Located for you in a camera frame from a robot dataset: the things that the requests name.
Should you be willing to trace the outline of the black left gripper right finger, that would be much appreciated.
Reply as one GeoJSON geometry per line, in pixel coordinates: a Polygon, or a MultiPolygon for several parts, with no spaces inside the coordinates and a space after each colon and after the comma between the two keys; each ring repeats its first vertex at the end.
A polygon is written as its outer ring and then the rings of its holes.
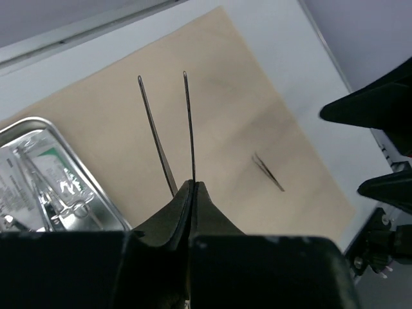
{"type": "Polygon", "coordinates": [[[358,308],[347,262],[315,236],[248,236],[196,184],[192,203],[192,308],[358,308]]]}

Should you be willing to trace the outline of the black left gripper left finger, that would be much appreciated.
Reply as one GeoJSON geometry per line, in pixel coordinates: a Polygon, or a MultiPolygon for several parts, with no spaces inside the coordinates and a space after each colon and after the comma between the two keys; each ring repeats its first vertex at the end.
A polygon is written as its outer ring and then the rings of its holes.
{"type": "Polygon", "coordinates": [[[2,308],[183,308],[193,182],[137,228],[1,234],[2,308]]]}

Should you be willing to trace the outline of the beige cloth wrap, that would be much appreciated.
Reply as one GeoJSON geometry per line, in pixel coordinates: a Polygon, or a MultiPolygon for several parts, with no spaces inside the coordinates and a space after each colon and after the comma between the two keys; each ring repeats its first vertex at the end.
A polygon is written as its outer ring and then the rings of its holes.
{"type": "Polygon", "coordinates": [[[189,77],[196,179],[248,234],[338,240],[354,215],[297,121],[222,8],[71,84],[12,120],[51,121],[126,220],[171,200],[136,78],[151,111],[189,77]],[[257,153],[284,188],[256,166],[257,153]]]}

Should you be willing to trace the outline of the stainless steel instrument tray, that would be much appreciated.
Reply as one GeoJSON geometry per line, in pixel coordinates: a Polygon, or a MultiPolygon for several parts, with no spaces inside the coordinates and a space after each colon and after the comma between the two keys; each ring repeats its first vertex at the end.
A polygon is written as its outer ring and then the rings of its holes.
{"type": "Polygon", "coordinates": [[[130,228],[50,121],[28,117],[1,128],[1,231],[130,228]]]}

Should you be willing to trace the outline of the long steel tweezers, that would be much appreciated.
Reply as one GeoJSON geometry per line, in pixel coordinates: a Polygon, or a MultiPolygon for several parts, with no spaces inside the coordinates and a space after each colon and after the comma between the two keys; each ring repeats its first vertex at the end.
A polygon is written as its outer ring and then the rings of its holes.
{"type": "Polygon", "coordinates": [[[188,74],[183,72],[183,86],[178,87],[177,93],[166,93],[171,96],[170,102],[162,99],[154,111],[151,111],[142,76],[138,75],[136,81],[167,186],[171,195],[176,196],[182,180],[196,179],[188,74]]]}

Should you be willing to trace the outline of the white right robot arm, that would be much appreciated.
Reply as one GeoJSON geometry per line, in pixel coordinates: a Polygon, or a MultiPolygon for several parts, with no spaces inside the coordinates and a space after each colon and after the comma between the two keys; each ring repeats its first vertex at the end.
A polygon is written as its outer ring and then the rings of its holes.
{"type": "Polygon", "coordinates": [[[367,269],[385,277],[392,262],[411,264],[411,224],[394,221],[395,214],[411,214],[411,60],[325,105],[319,116],[370,129],[391,168],[357,189],[378,205],[345,252],[354,278],[367,269]]]}

